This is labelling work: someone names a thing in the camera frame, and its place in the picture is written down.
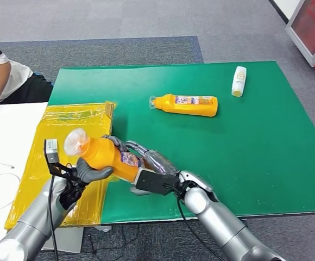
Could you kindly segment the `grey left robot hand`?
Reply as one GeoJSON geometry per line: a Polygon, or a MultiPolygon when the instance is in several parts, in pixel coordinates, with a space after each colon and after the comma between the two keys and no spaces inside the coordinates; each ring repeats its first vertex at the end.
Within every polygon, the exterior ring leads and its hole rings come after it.
{"type": "MultiPolygon", "coordinates": [[[[121,152],[128,152],[128,148],[124,142],[112,135],[103,135],[103,138],[110,140],[121,152]]],[[[93,181],[99,181],[109,177],[114,172],[114,168],[112,166],[106,166],[103,169],[93,169],[87,163],[82,157],[79,157],[76,163],[77,177],[82,182],[89,184],[93,181]]]]}

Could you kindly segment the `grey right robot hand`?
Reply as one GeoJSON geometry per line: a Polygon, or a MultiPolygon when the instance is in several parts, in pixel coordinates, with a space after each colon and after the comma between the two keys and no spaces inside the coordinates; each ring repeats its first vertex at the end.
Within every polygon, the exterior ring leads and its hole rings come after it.
{"type": "Polygon", "coordinates": [[[135,141],[126,141],[127,148],[137,152],[142,161],[130,192],[135,195],[168,195],[179,183],[179,170],[164,155],[135,141]]]}

